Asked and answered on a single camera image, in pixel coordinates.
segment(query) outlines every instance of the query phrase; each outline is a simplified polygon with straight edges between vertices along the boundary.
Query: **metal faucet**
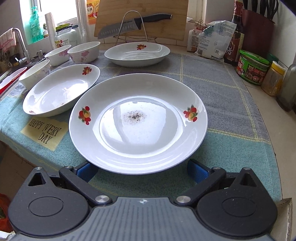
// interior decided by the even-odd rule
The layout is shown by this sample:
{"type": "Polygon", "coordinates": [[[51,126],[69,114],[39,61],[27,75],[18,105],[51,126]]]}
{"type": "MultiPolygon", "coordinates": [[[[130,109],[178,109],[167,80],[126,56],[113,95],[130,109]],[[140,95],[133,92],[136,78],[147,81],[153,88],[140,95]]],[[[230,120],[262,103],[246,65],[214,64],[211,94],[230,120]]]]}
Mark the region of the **metal faucet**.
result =
{"type": "Polygon", "coordinates": [[[22,38],[22,33],[20,32],[20,30],[18,28],[12,28],[13,32],[16,32],[19,40],[20,40],[20,45],[22,46],[22,50],[24,52],[24,58],[18,60],[19,64],[22,65],[23,63],[31,63],[31,59],[30,59],[30,55],[29,55],[29,51],[27,50],[24,40],[22,38]]]}

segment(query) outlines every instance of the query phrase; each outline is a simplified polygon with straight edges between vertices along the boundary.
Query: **pink towel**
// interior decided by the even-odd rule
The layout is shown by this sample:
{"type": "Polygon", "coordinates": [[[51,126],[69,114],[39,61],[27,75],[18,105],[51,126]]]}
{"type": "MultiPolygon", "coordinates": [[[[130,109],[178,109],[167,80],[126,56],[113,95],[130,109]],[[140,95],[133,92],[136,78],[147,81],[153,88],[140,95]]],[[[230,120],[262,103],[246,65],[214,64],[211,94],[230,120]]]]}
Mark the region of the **pink towel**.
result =
{"type": "Polygon", "coordinates": [[[4,53],[10,47],[16,46],[16,45],[17,45],[17,42],[15,40],[15,32],[12,31],[12,28],[0,36],[0,48],[2,48],[4,53]]]}

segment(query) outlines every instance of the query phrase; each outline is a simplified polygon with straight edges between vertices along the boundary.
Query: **green soap bottle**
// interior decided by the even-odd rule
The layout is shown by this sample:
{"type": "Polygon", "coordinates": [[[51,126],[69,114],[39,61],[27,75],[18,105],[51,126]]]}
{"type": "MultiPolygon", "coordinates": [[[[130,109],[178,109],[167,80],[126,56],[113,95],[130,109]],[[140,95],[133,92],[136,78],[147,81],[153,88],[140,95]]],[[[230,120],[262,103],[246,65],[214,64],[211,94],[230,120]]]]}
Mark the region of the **green soap bottle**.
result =
{"type": "Polygon", "coordinates": [[[32,12],[33,15],[30,17],[29,23],[31,27],[32,42],[35,43],[38,40],[43,39],[43,31],[42,28],[40,28],[37,6],[32,7],[32,12]]]}

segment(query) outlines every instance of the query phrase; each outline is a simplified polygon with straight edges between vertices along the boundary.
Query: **wooden cutting board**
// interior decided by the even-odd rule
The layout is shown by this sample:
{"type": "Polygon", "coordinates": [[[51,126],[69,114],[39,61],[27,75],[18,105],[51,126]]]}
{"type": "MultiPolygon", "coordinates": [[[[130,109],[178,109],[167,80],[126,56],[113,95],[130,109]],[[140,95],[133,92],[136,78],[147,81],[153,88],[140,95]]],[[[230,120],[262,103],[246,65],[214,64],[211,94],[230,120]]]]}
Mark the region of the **wooden cutting board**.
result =
{"type": "MultiPolygon", "coordinates": [[[[113,23],[121,23],[123,16],[130,10],[138,11],[142,16],[155,13],[172,14],[172,19],[154,23],[145,23],[148,37],[183,40],[187,17],[188,0],[100,0],[94,36],[100,30],[113,23]]],[[[135,12],[129,13],[125,20],[139,17],[135,12]]],[[[124,34],[126,36],[145,36],[141,30],[124,34]]]]}

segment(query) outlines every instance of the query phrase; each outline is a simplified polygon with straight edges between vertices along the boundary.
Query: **metal screw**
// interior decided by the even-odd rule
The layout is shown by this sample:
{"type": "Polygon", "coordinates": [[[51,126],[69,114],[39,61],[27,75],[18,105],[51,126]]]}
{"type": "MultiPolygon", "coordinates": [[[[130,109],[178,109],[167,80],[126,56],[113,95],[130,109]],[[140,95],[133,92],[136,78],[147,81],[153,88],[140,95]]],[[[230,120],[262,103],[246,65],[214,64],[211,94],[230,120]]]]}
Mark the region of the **metal screw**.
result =
{"type": "Polygon", "coordinates": [[[105,203],[105,202],[108,202],[110,198],[106,195],[99,195],[94,200],[98,203],[105,203]]]}
{"type": "Polygon", "coordinates": [[[179,196],[176,198],[177,202],[179,203],[188,203],[191,201],[191,198],[188,196],[179,196]]]}

